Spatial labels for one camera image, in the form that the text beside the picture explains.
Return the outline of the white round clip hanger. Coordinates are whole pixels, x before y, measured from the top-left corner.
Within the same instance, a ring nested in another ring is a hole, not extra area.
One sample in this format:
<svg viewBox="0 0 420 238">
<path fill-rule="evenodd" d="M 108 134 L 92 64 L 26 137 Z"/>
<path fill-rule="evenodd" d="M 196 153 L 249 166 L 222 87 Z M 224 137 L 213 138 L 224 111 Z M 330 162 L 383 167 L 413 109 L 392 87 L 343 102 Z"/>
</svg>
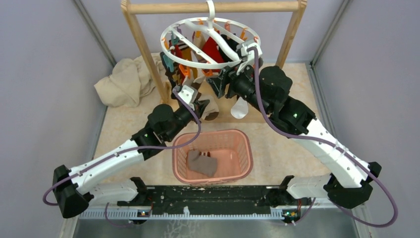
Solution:
<svg viewBox="0 0 420 238">
<path fill-rule="evenodd" d="M 220 70 L 225 67 L 237 69 L 240 63 L 237 46 L 255 40 L 261 45 L 259 35 L 246 25 L 215 16 L 215 4 L 206 2 L 208 16 L 179 20 L 168 26 L 161 34 L 163 53 L 178 63 L 180 70 L 199 68 Z M 181 58 L 179 47 L 188 46 L 192 61 Z"/>
</svg>

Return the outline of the beige brown sock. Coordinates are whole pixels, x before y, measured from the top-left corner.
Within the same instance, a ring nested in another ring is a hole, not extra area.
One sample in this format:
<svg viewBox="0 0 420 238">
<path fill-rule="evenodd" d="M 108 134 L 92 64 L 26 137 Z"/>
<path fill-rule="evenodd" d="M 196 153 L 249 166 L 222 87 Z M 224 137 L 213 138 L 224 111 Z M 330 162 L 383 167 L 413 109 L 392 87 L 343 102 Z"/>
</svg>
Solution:
<svg viewBox="0 0 420 238">
<path fill-rule="evenodd" d="M 197 97 L 196 99 L 198 101 L 205 101 L 208 100 L 209 103 L 207 104 L 207 106 L 204 109 L 204 112 L 201 116 L 202 119 L 206 120 L 206 121 L 211 121 L 214 120 L 218 117 L 219 115 L 219 107 L 214 99 L 214 97 L 210 94 L 203 94 L 202 92 L 200 92 L 200 87 L 202 85 L 202 83 L 205 81 L 206 77 L 204 75 L 201 75 L 197 78 L 189 78 L 189 79 L 185 79 L 182 85 L 188 85 L 191 86 L 192 88 L 196 89 L 198 91 Z"/>
</svg>

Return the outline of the grey sock with striped cuff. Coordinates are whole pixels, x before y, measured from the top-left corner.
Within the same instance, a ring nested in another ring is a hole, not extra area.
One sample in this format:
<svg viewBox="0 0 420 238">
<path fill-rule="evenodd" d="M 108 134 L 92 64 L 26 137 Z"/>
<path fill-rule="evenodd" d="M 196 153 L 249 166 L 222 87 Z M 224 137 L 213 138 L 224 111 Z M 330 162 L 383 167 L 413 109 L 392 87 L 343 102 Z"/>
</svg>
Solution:
<svg viewBox="0 0 420 238">
<path fill-rule="evenodd" d="M 216 158 L 207 156 L 198 150 L 189 150 L 187 155 L 187 167 L 189 170 L 213 177 L 217 171 L 218 161 Z"/>
</svg>

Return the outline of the wooden hanger rack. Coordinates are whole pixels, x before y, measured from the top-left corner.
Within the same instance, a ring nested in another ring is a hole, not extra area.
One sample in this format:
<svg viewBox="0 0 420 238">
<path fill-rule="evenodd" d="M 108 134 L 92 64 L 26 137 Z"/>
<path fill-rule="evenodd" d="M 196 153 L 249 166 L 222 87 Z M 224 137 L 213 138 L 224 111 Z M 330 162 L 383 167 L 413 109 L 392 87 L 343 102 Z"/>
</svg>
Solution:
<svg viewBox="0 0 420 238">
<path fill-rule="evenodd" d="M 160 39 L 160 46 L 163 52 L 173 61 L 180 65 L 201 68 L 201 69 L 221 69 L 227 66 L 226 63 L 217 63 L 210 56 L 199 50 L 198 47 L 193 45 L 192 42 L 182 36 L 181 33 L 176 31 L 176 27 L 182 24 L 186 24 L 194 31 L 200 31 L 213 37 L 214 40 L 222 49 L 226 49 L 226 54 L 233 58 L 234 63 L 239 63 L 240 59 L 238 55 L 231 50 L 226 43 L 222 43 L 222 38 L 217 36 L 217 32 L 226 34 L 228 37 L 233 38 L 238 43 L 242 43 L 243 39 L 231 34 L 222 26 L 218 25 L 219 22 L 229 23 L 236 25 L 237 27 L 243 28 L 253 35 L 253 39 L 259 44 L 261 39 L 259 35 L 249 26 L 234 20 L 216 18 L 217 12 L 221 13 L 249 13 L 249 12 L 290 12 L 292 14 L 290 22 L 288 24 L 285 37 L 283 39 L 279 55 L 276 60 L 276 65 L 280 68 L 284 67 L 286 58 L 292 46 L 293 40 L 296 36 L 296 32 L 299 28 L 303 14 L 307 7 L 307 1 L 295 0 L 295 1 L 240 1 L 240 2 L 212 2 L 210 0 L 205 3 L 131 3 L 128 0 L 121 2 L 121 10 L 126 19 L 126 22 L 131 30 L 134 40 L 146 61 L 149 73 L 152 76 L 153 81 L 157 85 L 161 100 L 163 103 L 174 105 L 170 101 L 170 93 L 167 88 L 164 87 L 157 71 L 157 67 L 153 64 L 152 54 L 149 46 L 145 39 L 144 33 L 141 29 L 140 23 L 137 19 L 137 15 L 144 14 L 184 14 L 184 13 L 209 13 L 208 17 L 195 17 L 188 18 L 186 20 L 180 20 L 164 30 Z M 170 49 L 165 46 L 165 36 L 169 32 L 173 32 L 179 37 L 180 40 L 184 41 L 192 51 L 205 59 L 205 63 L 187 61 L 171 54 Z"/>
</svg>

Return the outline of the beige crumpled cloth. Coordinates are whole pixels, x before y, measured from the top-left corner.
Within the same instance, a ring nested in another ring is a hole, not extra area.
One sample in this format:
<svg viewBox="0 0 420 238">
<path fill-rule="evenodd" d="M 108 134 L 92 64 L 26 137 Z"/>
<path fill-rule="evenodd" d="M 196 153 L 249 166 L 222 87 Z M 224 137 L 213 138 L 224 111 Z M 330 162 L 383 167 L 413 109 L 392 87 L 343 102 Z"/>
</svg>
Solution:
<svg viewBox="0 0 420 238">
<path fill-rule="evenodd" d="M 156 84 L 142 56 L 121 59 L 112 73 L 100 79 L 94 88 L 101 102 L 109 107 L 137 107 Z"/>
</svg>

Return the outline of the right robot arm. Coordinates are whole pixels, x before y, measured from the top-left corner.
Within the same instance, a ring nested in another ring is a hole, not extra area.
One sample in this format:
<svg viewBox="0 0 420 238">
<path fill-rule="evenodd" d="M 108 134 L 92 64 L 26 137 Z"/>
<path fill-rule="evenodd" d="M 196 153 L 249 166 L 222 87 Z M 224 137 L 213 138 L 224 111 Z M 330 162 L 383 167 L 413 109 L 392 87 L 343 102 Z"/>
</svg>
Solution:
<svg viewBox="0 0 420 238">
<path fill-rule="evenodd" d="M 276 129 L 286 133 L 329 169 L 323 176 L 287 176 L 279 190 L 281 202 L 292 204 L 301 198 L 328 198 L 352 209 L 368 201 L 373 191 L 370 183 L 379 175 L 381 166 L 364 162 L 347 151 L 309 107 L 291 97 L 292 79 L 280 67 L 263 68 L 259 82 L 255 84 L 255 71 L 251 66 L 241 73 L 228 66 L 219 75 L 207 78 L 217 97 L 239 97 L 254 108 L 263 105 L 263 112 Z"/>
</svg>

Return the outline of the mustard yellow sock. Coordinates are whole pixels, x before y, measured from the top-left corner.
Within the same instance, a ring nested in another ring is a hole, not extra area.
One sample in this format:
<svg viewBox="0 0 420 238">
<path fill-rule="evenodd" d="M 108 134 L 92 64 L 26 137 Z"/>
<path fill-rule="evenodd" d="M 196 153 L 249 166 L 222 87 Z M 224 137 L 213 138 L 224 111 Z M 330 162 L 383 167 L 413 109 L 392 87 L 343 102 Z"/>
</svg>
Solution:
<svg viewBox="0 0 420 238">
<path fill-rule="evenodd" d="M 181 51 L 181 58 L 184 60 L 188 60 L 188 61 L 192 61 L 192 51 L 188 46 L 181 46 L 179 47 L 180 51 Z M 198 76 L 198 71 L 196 68 L 191 68 L 192 74 L 193 74 L 193 78 L 197 78 Z"/>
</svg>

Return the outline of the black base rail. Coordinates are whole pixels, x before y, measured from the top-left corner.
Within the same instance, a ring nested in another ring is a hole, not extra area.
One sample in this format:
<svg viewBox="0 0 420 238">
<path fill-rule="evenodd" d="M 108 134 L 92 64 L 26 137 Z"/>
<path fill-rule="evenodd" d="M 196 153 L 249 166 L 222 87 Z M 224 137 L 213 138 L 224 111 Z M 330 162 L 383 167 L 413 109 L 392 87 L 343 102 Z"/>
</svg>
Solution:
<svg viewBox="0 0 420 238">
<path fill-rule="evenodd" d="M 129 201 L 115 201 L 115 192 L 96 188 L 86 195 L 73 195 L 60 209 L 65 218 L 128 220 L 142 224 L 151 220 L 247 220 L 280 219 L 295 222 L 314 195 L 294 198 L 284 185 L 246 186 L 144 186 L 135 189 Z M 105 203 L 115 207 L 101 209 Z"/>
</svg>

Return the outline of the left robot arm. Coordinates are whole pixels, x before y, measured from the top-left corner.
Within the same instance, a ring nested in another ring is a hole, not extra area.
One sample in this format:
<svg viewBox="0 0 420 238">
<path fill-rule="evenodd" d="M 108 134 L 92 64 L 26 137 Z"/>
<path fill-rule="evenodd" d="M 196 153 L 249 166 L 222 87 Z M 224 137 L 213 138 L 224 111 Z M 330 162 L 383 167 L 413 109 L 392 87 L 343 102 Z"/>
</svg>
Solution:
<svg viewBox="0 0 420 238">
<path fill-rule="evenodd" d="M 167 104 L 160 104 L 148 115 L 144 128 L 116 149 L 80 166 L 69 169 L 61 165 L 55 168 L 50 191 L 62 217 L 67 219 L 80 215 L 98 201 L 99 196 L 93 190 L 105 178 L 144 162 L 163 150 L 176 149 L 176 145 L 168 147 L 166 143 L 172 141 L 191 121 L 201 126 L 200 117 L 208 104 L 209 100 L 194 101 L 191 106 L 180 104 L 176 111 Z"/>
</svg>

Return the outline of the pink plastic laundry basket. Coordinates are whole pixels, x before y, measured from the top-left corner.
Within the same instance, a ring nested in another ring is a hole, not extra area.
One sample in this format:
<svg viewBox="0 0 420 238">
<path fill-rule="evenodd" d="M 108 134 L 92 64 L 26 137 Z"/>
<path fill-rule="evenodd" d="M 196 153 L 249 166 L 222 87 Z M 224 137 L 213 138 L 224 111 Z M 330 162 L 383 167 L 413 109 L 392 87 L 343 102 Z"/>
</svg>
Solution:
<svg viewBox="0 0 420 238">
<path fill-rule="evenodd" d="M 207 185 L 245 178 L 254 161 L 248 136 L 237 129 L 201 132 L 172 150 L 172 170 L 182 183 Z"/>
</svg>

